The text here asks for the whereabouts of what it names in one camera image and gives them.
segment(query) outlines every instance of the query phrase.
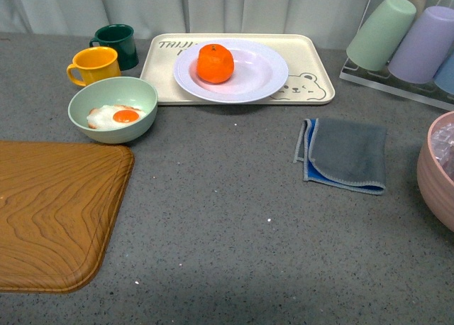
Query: mug handle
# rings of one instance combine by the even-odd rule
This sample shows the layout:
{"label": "mug handle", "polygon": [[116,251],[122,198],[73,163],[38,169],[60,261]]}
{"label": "mug handle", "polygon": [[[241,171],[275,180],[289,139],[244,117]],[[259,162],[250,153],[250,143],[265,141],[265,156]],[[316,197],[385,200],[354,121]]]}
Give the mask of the mug handle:
{"label": "mug handle", "polygon": [[67,67],[66,69],[66,74],[68,75],[68,78],[74,82],[76,85],[79,85],[79,86],[82,86],[82,87],[85,87],[87,84],[85,84],[82,80],[78,80],[74,77],[74,75],[72,75],[72,71],[77,69],[77,67],[74,65],[74,64],[71,64]]}
{"label": "mug handle", "polygon": [[93,43],[99,43],[98,39],[92,38],[92,39],[90,40],[90,47],[93,47]]}

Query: bear face print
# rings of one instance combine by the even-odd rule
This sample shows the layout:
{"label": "bear face print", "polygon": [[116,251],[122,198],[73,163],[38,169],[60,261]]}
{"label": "bear face print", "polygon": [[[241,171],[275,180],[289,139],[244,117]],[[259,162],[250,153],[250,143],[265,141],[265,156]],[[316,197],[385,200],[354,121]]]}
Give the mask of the bear face print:
{"label": "bear face print", "polygon": [[270,96],[276,100],[322,100],[326,91],[317,83],[317,77],[311,73],[289,75],[284,86]]}

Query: yellow mug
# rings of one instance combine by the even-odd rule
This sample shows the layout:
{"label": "yellow mug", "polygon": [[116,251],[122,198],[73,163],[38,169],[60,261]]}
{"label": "yellow mug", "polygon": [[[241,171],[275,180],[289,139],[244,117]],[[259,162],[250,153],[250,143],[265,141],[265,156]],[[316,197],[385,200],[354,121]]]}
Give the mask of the yellow mug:
{"label": "yellow mug", "polygon": [[[77,70],[82,80],[73,75]],[[72,58],[72,64],[66,69],[68,78],[76,85],[85,87],[98,80],[120,77],[118,53],[110,47],[91,47],[81,50]]]}

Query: folded towel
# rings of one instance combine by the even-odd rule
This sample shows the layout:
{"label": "folded towel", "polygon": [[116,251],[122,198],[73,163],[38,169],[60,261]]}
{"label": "folded towel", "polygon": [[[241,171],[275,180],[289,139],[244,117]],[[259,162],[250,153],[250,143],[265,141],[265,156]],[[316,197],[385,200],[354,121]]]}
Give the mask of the folded towel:
{"label": "folded towel", "polygon": [[305,119],[293,163],[304,181],[381,195],[385,189],[386,128],[338,119]]}

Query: wooden tray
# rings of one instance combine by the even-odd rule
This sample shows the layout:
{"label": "wooden tray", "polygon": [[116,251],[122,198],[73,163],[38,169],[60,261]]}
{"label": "wooden tray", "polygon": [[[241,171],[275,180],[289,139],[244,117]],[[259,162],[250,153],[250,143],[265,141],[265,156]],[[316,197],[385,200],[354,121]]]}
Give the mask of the wooden tray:
{"label": "wooden tray", "polygon": [[270,97],[249,104],[321,105],[335,95],[325,67],[311,39],[297,34],[247,33],[173,33],[155,37],[143,64],[140,78],[156,87],[159,105],[218,104],[184,91],[173,77],[177,56],[197,43],[238,38],[262,43],[278,52],[287,62],[289,79],[285,86]]}
{"label": "wooden tray", "polygon": [[85,286],[133,164],[122,145],[0,141],[0,292]]}

